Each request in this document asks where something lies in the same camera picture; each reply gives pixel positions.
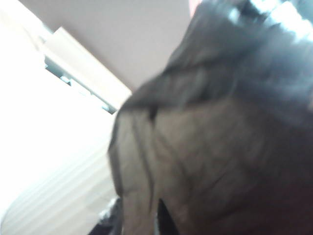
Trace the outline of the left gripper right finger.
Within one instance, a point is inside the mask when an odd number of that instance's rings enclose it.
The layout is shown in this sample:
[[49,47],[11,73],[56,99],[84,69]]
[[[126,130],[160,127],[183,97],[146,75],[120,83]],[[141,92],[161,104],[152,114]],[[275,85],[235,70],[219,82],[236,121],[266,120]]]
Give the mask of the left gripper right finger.
[[163,200],[159,199],[156,213],[157,235],[179,235],[179,231]]

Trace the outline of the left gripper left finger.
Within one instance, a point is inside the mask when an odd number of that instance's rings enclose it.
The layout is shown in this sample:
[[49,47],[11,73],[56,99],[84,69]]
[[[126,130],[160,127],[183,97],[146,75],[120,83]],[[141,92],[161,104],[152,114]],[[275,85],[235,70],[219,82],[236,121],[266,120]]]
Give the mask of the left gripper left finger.
[[92,235],[122,234],[122,203],[119,197],[113,198],[100,212],[97,224],[91,230]]

